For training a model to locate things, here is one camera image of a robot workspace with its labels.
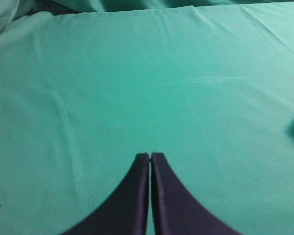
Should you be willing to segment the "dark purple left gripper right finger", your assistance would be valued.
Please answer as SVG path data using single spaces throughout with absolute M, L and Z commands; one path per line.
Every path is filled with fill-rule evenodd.
M 163 153 L 151 155 L 151 206 L 156 235 L 238 235 L 184 187 Z

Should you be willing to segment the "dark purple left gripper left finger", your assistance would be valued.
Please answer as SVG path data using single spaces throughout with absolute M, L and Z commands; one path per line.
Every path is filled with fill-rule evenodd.
M 149 205 L 149 155 L 135 156 L 111 195 L 65 235 L 145 235 Z

